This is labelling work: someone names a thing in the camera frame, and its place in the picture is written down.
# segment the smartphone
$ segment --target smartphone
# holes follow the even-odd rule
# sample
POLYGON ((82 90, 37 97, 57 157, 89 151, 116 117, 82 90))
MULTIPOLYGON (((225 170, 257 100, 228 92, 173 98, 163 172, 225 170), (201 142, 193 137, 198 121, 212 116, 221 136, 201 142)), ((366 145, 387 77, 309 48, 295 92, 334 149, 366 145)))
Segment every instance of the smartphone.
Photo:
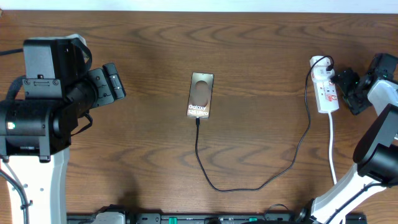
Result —
POLYGON ((187 116, 209 118, 214 74, 193 72, 187 116))

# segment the wooden table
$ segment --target wooden table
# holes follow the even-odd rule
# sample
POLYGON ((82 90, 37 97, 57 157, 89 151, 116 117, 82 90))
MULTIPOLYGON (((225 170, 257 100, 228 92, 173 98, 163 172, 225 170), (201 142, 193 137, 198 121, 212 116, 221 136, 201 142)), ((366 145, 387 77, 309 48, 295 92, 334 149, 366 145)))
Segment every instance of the wooden table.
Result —
MULTIPOLYGON (((375 53, 398 55, 397 21, 371 14, 5 11, 0 50, 22 47, 29 37, 79 33, 93 53, 92 68, 114 62, 119 70, 127 98, 92 110, 94 126, 72 139, 68 212, 111 203, 164 213, 262 213, 274 203, 297 211, 333 184, 328 116, 317 113, 311 81, 312 127, 294 168, 259 192, 221 194, 194 155, 195 120, 186 117, 192 72, 215 74, 211 116, 199 139, 210 179, 221 189, 257 187, 289 166, 307 127, 311 56, 332 55, 337 70, 362 75, 375 53)), ((24 74, 23 55, 1 57, 0 68, 4 98, 24 74)), ((340 101, 333 113, 338 178, 375 117, 373 108, 353 116, 340 101)), ((386 190, 357 211, 370 223, 395 223, 397 197, 396 189, 386 190)), ((10 223, 3 180, 0 204, 0 222, 10 223)))

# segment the white wall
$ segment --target white wall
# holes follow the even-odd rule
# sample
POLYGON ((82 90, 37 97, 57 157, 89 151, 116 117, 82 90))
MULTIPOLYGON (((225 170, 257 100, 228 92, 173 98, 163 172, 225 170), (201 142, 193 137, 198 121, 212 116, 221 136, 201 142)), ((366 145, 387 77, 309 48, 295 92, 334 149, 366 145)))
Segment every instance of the white wall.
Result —
POLYGON ((0 8, 195 12, 398 13, 397 0, 0 0, 0 8))

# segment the wood grain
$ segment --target wood grain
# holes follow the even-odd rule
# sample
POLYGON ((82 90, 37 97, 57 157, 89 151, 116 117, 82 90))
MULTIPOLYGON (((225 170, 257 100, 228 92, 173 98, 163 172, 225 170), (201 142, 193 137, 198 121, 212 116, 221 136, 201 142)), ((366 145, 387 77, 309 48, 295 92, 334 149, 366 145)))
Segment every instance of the wood grain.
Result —
MULTIPOLYGON (((294 168, 259 192, 221 194, 208 186, 194 155, 195 121, 186 117, 192 72, 215 74, 210 119, 202 121, 200 156, 221 188, 257 187, 287 167, 308 120, 305 74, 313 55, 332 55, 336 69, 362 74, 378 52, 398 55, 398 16, 187 12, 6 11, 0 49, 24 39, 81 34, 93 68, 114 62, 127 98, 91 111, 94 126, 73 137, 67 172, 68 212, 111 203, 164 213, 262 213, 274 203, 298 210, 324 194, 328 116, 318 114, 312 84, 312 127, 294 168)), ((22 54, 0 58, 0 94, 24 74, 22 54)), ((372 108, 333 113, 338 178, 374 121, 372 108)), ((363 203, 369 223, 395 223, 398 191, 363 203)), ((5 181, 0 222, 10 223, 5 181)))

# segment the power socket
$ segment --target power socket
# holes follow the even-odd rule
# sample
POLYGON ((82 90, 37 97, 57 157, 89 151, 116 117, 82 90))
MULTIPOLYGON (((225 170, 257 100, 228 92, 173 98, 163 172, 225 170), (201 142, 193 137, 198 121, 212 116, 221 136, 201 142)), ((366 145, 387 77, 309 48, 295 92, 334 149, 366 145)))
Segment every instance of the power socket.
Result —
MULTIPOLYGON (((312 67, 312 65, 322 57, 323 56, 312 57, 310 66, 312 67)), ((333 69, 330 71, 326 70, 330 63, 329 58, 324 58, 319 61, 311 71, 311 79, 313 81, 319 113, 329 113, 339 108, 336 86, 330 80, 330 77, 335 75, 335 71, 333 69)))

